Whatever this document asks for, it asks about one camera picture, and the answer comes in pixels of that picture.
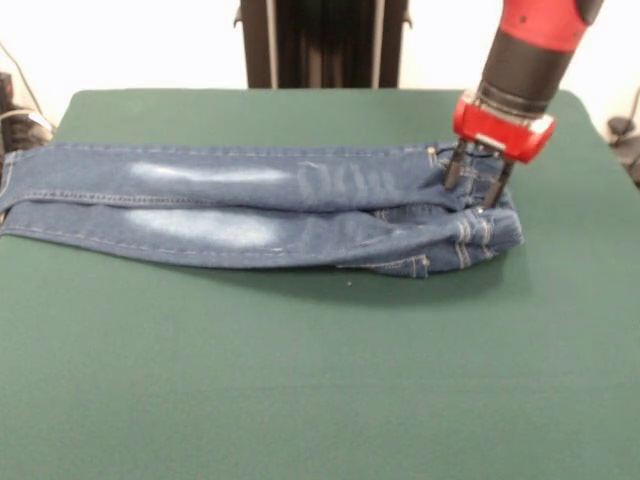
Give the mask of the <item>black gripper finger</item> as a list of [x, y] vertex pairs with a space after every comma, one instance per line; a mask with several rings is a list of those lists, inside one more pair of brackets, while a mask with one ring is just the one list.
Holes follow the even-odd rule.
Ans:
[[481, 173], [490, 182], [482, 202], [485, 209], [493, 208], [498, 203], [513, 170], [514, 162], [499, 151], [493, 151], [491, 157], [482, 162]]
[[459, 183], [466, 160], [467, 147], [468, 141], [460, 138], [453, 150], [444, 175], [443, 187], [446, 190], [453, 190]]

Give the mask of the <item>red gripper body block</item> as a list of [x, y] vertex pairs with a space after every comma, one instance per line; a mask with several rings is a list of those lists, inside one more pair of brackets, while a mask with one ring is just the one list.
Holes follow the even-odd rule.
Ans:
[[546, 146], [556, 119], [544, 114], [536, 119], [514, 116], [482, 103], [473, 91], [465, 91], [453, 114], [453, 131], [467, 142], [497, 151], [510, 161], [530, 163]]

